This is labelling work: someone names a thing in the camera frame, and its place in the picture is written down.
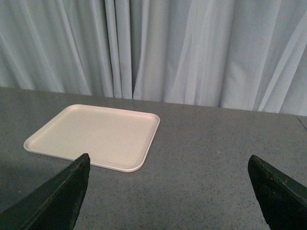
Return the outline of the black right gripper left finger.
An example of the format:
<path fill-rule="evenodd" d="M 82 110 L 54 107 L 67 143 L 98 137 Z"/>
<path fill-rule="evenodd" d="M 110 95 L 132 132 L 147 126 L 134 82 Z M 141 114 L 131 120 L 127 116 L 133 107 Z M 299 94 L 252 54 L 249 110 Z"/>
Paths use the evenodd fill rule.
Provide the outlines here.
<path fill-rule="evenodd" d="M 90 157 L 78 157 L 0 214 L 2 230 L 71 230 L 87 191 Z"/>

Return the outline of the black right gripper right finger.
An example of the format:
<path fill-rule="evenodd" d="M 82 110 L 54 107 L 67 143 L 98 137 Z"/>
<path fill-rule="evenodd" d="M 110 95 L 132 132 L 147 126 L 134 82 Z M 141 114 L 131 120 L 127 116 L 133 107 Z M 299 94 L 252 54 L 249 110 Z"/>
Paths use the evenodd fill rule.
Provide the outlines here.
<path fill-rule="evenodd" d="M 262 214 L 271 230 L 307 228 L 307 188 L 252 155 L 248 174 Z"/>

